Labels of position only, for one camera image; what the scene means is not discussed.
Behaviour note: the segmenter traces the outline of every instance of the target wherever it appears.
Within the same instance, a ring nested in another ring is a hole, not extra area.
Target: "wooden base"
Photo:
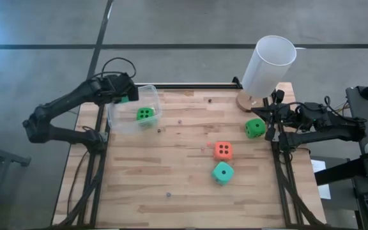
[[[251,108],[262,106],[262,98],[252,98],[244,90],[241,90],[236,96],[236,105],[243,112],[251,112]]]

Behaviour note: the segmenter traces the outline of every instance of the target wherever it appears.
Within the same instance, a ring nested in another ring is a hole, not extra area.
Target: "gray floor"
[[[94,44],[106,0],[0,0],[0,44]],[[116,0],[104,43],[256,43],[280,35],[293,43],[368,43],[364,0]],[[31,144],[22,121],[86,78],[93,50],[0,50],[0,148],[31,156],[28,168],[13,165],[0,200],[0,229],[50,224],[69,150],[52,141]],[[136,82],[229,82],[241,77],[252,50],[102,50],[98,69],[114,56],[132,60]],[[109,69],[129,71],[121,63]],[[368,49],[306,49],[284,81],[299,101],[332,105],[347,87],[368,84]],[[73,128],[76,116],[54,120]],[[312,154],[356,158],[356,143],[310,144]],[[346,221],[336,221],[341,215]],[[328,221],[355,226],[347,213],[326,211]]]

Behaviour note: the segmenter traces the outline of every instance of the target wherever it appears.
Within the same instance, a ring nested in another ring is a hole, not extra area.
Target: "teal die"
[[[259,137],[265,133],[265,123],[259,118],[252,119],[245,124],[245,134],[248,138]]]
[[[137,111],[137,121],[150,118],[152,116],[154,116],[154,110],[152,108],[143,107]]]
[[[212,177],[220,185],[226,185],[233,177],[234,169],[225,162],[219,162],[212,171]]]
[[[121,98],[119,103],[127,103],[127,102],[128,102],[128,97],[124,96],[124,97]]]

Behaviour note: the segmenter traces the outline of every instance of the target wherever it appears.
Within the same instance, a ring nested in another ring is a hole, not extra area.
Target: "white plastic cup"
[[[268,97],[296,59],[295,46],[286,38],[261,38],[242,79],[243,90],[254,98]]]

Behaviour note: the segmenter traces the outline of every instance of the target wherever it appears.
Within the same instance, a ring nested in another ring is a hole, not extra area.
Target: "wooden tabletop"
[[[284,102],[294,102],[291,83],[278,88],[285,91]],[[96,227],[284,227],[270,143],[245,135],[245,122],[257,116],[237,108],[238,90],[159,89],[158,94],[163,116],[157,127],[110,134]],[[94,127],[97,110],[82,105],[77,129]],[[233,146],[229,164],[234,176],[225,186],[211,178],[217,162],[207,142],[216,141]],[[53,224],[66,217],[70,186],[85,151],[80,144],[71,147]],[[80,169],[72,206],[82,194],[87,163]],[[300,197],[325,222],[308,152],[293,153],[292,165]]]

